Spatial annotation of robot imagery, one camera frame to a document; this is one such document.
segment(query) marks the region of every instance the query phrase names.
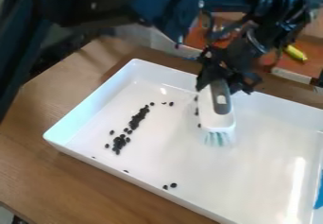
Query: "black bean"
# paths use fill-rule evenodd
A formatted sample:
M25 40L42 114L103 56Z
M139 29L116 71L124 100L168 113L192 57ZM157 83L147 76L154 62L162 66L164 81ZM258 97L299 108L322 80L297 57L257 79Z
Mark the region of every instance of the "black bean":
M114 147L118 150L118 149L121 149L122 148L122 143L119 142L117 144L114 145Z
M131 125L130 125L130 128L131 128L132 130L135 130L135 129L137 129L137 128L138 128L138 125L137 125L137 124L131 124Z
M115 144L120 143L120 141L121 141L121 137L116 137L116 138L113 139L113 142Z
M126 144L127 144L126 139L123 138L122 141L121 141L121 146L125 146Z

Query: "wooden table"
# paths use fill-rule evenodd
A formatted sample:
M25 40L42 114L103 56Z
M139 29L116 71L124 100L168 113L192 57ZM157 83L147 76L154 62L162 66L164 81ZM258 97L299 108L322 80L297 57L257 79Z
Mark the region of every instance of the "wooden table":
M5 207L41 224L214 223L61 154L42 138L48 128L134 58L191 73L199 70L191 61L102 39L28 82L0 128L0 201ZM268 77L260 90L323 109L323 96L308 86Z

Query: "screw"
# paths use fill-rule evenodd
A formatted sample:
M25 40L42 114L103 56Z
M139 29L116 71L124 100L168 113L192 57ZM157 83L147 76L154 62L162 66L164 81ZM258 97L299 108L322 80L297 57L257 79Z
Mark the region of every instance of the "screw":
M199 7L200 9L203 9L203 8L204 8L204 6L205 6L205 2L204 2L203 0L199 0L199 1L198 1L198 7Z
M96 2L92 2L91 3L91 9L96 9L97 8L97 4Z
M211 52L207 52L205 55L206 58L210 59L212 57L212 53Z
M183 44L183 42L184 42L183 36L179 36L178 37L178 43Z

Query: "brush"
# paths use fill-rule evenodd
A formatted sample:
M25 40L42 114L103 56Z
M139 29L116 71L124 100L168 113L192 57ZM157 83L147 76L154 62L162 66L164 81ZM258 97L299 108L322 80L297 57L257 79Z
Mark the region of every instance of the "brush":
M218 79L198 94L200 127L204 142L211 146L230 146L235 140L235 116L228 84Z

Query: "white tray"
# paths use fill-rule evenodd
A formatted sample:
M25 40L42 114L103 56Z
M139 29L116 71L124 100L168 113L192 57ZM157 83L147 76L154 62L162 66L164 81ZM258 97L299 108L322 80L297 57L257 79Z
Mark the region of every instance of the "white tray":
M313 224L323 223L323 207L314 211Z
M240 93L233 97L236 147L207 146L194 115L195 84L194 75L132 60L43 137L62 152L221 223L311 223L323 111ZM173 107L162 105L170 101ZM105 149L112 145L110 130L121 134L149 102L156 105L121 154ZM178 187L162 189L172 182Z

